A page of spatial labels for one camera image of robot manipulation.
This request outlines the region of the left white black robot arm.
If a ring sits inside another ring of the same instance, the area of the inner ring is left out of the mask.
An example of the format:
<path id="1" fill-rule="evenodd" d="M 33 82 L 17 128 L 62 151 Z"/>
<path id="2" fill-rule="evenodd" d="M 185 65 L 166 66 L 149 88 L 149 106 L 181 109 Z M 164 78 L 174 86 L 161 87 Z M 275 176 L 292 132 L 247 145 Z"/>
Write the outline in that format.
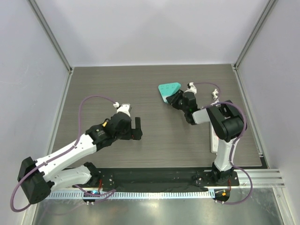
<path id="1" fill-rule="evenodd" d="M 67 167 L 117 140 L 140 140 L 142 135 L 139 117 L 135 118 L 135 127 L 132 127 L 131 117 L 118 112 L 103 123 L 91 126 L 74 142 L 54 153 L 37 160 L 24 159 L 17 180 L 30 204 L 41 202 L 60 188 L 75 185 L 95 187 L 101 178 L 91 162 L 73 169 Z"/>

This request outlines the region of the teal triangular socket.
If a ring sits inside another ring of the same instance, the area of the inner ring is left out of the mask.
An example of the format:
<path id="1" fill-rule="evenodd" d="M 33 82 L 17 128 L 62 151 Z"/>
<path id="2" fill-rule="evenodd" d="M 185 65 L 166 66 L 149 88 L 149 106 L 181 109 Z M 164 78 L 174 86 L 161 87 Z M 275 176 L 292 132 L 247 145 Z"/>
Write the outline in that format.
<path id="1" fill-rule="evenodd" d="M 181 88 L 181 84 L 178 82 L 160 84 L 158 86 L 159 93 L 162 100 L 168 104 L 167 97 L 172 96 Z"/>

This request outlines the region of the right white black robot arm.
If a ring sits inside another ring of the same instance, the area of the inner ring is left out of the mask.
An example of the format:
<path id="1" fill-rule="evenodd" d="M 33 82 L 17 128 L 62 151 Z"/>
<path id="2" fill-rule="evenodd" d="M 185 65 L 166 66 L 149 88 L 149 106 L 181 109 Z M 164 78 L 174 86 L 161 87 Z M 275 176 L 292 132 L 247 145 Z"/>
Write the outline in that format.
<path id="1" fill-rule="evenodd" d="M 198 125 L 209 122 L 218 137 L 217 156 L 212 163 L 211 179 L 216 185 L 223 185 L 233 176 L 233 158 L 236 145 L 247 129 L 246 117 L 232 101 L 198 108 L 195 94 L 178 90 L 166 98 L 169 105 L 184 112 L 187 123 Z"/>

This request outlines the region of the white power strip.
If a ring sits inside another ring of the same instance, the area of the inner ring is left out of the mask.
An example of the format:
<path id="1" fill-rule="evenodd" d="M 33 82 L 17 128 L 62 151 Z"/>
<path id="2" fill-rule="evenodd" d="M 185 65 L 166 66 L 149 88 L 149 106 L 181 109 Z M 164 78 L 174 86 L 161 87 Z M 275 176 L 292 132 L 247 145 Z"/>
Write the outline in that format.
<path id="1" fill-rule="evenodd" d="M 216 135 L 213 126 L 210 124 L 210 151 L 213 154 L 218 153 L 219 138 Z"/>

